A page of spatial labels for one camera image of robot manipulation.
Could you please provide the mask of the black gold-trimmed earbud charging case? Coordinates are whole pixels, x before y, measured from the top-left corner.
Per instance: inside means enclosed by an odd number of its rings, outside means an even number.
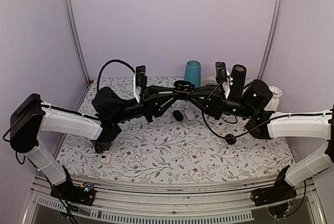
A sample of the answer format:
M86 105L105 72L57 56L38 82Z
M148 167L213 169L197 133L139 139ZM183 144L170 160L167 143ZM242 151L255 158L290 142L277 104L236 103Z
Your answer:
M177 80L173 86L173 90L178 93L192 93L195 89L194 84L185 80Z

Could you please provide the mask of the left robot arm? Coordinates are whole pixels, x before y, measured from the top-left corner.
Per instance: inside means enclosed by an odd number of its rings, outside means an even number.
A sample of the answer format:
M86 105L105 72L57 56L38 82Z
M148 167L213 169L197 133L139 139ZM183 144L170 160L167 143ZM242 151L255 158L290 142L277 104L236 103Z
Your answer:
M96 116L62 109L47 104L37 93L32 93L11 115L10 127L4 133L7 142L17 154L23 154L49 180L53 190L66 200L74 199L83 186L75 186L67 171L38 141L39 132L56 132L83 136L94 143L97 153L110 148L121 133L120 123L145 117L148 122L161 116L183 93L179 83L174 88L147 86L145 66L127 66L134 74L134 98L122 99L109 87L97 87L92 105Z

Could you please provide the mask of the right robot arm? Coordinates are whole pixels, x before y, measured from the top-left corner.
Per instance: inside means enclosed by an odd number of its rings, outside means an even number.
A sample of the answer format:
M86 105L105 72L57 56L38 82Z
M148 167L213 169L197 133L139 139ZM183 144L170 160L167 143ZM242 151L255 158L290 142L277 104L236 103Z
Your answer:
M234 81L229 88L220 80L215 86L196 88L189 81L180 85L185 99L214 118L233 115L247 119L246 132L254 138L313 137L325 142L303 160L285 167L270 190L274 201L281 201L300 182L333 166L333 110L311 113L281 113L265 109L273 98L261 80L246 84Z

